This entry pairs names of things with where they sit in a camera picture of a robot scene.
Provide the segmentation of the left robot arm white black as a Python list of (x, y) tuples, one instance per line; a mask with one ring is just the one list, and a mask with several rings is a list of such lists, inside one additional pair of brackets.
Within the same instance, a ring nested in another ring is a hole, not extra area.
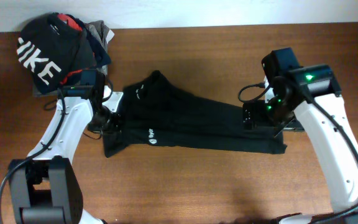
[(106, 137), (118, 129), (115, 110), (123, 94), (96, 69), (83, 70), (76, 85), (57, 90), (55, 114), (39, 143), (13, 159), (9, 185), (16, 223), (104, 223), (87, 212), (72, 163), (84, 130)]

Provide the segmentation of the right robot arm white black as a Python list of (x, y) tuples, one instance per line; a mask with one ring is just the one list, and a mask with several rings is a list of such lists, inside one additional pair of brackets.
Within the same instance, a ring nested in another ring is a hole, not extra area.
[(293, 50), (273, 50), (261, 61), (265, 90), (243, 100), (250, 131), (304, 131), (330, 193), (331, 213), (295, 213), (271, 223), (358, 223), (358, 143), (347, 118), (342, 90), (329, 65), (304, 67)]

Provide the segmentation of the black t-shirt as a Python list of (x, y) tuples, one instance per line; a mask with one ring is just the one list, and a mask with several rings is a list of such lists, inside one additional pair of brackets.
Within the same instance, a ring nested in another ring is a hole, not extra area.
[(124, 87), (118, 121), (103, 134), (104, 155), (135, 144), (283, 154), (283, 136), (249, 130), (239, 106), (201, 98), (172, 85), (158, 70)]

